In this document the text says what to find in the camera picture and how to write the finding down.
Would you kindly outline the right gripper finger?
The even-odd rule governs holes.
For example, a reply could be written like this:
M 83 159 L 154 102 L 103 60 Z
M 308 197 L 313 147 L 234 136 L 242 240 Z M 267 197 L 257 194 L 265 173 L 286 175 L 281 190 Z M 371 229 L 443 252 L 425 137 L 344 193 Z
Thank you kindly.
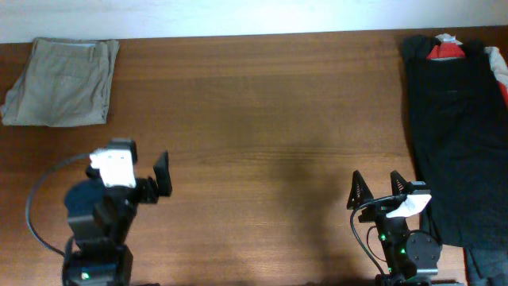
M 364 203 L 371 202 L 374 199 L 364 178 L 358 170 L 352 174 L 352 187 L 348 197 L 347 209 L 355 210 Z
M 396 170 L 390 174 L 392 195 L 408 195 L 410 193 L 409 182 L 406 181 Z

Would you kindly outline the khaki shorts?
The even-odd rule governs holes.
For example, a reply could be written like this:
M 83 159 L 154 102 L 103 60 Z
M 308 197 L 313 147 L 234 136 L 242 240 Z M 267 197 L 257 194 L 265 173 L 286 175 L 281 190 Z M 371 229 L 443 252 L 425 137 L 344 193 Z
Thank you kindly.
M 116 40 L 38 37 L 1 105 L 5 126 L 76 127 L 107 121 Z

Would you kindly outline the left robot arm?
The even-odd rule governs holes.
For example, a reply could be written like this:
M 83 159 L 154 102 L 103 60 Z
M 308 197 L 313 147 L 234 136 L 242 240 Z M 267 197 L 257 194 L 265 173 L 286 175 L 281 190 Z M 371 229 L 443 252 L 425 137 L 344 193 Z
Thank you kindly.
M 87 179 L 65 196 L 73 236 L 64 250 L 62 283 L 122 286 L 130 284 L 133 255 L 125 244 L 141 203 L 156 204 L 172 192 L 168 152 L 153 165 L 155 178 L 136 178 L 135 185 L 105 184 L 99 168 L 88 166 Z

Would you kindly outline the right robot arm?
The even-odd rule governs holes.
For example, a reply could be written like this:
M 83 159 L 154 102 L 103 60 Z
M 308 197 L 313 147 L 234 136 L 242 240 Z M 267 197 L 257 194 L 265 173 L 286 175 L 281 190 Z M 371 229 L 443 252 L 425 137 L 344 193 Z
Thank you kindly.
M 379 270 L 375 284 L 431 285 L 438 274 L 437 263 L 442 246 L 423 230 L 410 230 L 407 219 L 420 214 L 430 202 L 430 189 L 423 181 L 407 181 L 391 172 L 392 194 L 376 199 L 359 171 L 352 174 L 352 188 L 347 208 L 352 212 L 349 223 L 362 250 Z M 363 241 L 355 223 L 373 223 L 388 271 L 384 272 L 375 255 Z

